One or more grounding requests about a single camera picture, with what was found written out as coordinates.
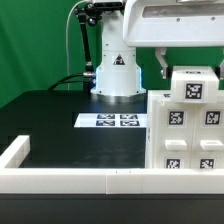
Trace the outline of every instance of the white block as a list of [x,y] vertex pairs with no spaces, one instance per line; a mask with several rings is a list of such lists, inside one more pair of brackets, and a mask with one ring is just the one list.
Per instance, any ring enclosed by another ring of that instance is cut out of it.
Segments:
[[104,169],[2,169],[0,192],[16,194],[105,194]]
[[171,101],[216,103],[219,79],[211,67],[176,66],[173,68]]
[[224,144],[220,140],[201,140],[200,145],[205,151],[224,150]]
[[18,136],[0,157],[0,168],[17,168],[30,151],[30,138]]
[[187,150],[187,143],[184,140],[165,140],[167,150],[182,151]]

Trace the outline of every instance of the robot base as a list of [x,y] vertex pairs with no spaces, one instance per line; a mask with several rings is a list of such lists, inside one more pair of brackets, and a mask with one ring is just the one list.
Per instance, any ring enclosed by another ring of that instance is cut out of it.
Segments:
[[108,103],[132,103],[136,101],[144,100],[146,93],[141,92],[136,95],[130,96],[112,96],[112,95],[102,95],[100,93],[91,93],[91,98],[94,100],[104,101]]

